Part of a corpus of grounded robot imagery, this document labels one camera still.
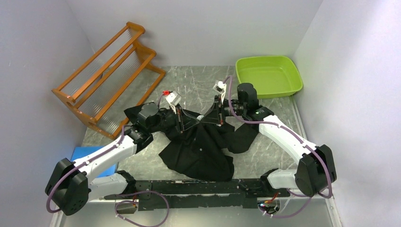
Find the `black button shirt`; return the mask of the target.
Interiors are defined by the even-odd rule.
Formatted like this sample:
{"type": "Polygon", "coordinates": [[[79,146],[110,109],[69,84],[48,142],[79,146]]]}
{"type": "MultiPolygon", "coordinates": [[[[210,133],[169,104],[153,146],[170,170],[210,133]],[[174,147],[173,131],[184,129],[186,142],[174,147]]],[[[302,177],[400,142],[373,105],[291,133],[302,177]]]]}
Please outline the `black button shirt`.
{"type": "MultiPolygon", "coordinates": [[[[185,111],[194,117],[200,115],[185,111]]],[[[124,114],[136,125],[136,106],[125,109],[124,114]]],[[[193,179],[227,182],[233,178],[235,166],[233,157],[223,150],[233,154],[247,152],[259,132],[255,125],[242,124],[236,129],[227,122],[221,126],[200,122],[184,132],[161,133],[170,141],[159,153],[169,169],[193,179]]]]}

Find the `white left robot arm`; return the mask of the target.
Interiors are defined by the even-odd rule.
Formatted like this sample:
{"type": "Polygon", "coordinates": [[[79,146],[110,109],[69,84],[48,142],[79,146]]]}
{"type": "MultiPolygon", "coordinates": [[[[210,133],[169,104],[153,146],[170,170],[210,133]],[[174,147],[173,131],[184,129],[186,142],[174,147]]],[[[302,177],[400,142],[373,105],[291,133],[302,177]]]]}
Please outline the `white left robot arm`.
{"type": "Polygon", "coordinates": [[[120,171],[107,177],[100,174],[145,149],[153,141],[154,132],[184,132],[203,118],[179,104],[166,109],[154,102],[128,108],[124,113],[130,124],[123,126],[117,139],[87,156],[73,161],[64,158],[56,164],[45,188],[49,213],[72,215],[87,202],[112,194],[132,197],[136,181],[129,173],[120,171]]]}

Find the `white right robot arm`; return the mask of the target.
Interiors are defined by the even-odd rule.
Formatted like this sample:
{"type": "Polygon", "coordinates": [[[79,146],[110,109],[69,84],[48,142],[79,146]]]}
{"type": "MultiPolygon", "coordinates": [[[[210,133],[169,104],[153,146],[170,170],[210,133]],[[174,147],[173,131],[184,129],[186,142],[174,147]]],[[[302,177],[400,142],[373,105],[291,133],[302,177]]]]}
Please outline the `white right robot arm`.
{"type": "Polygon", "coordinates": [[[296,169],[272,169],[261,176],[260,190],[272,196],[279,189],[298,189],[304,197],[333,196],[332,183],[336,170],[331,149],[317,146],[286,126],[269,108],[260,105],[256,89],[250,83],[237,86],[237,99],[231,99],[231,85],[216,81],[213,89],[218,93],[214,103],[202,118],[203,122],[222,125],[226,117],[233,116],[278,144],[297,163],[296,169]]]}

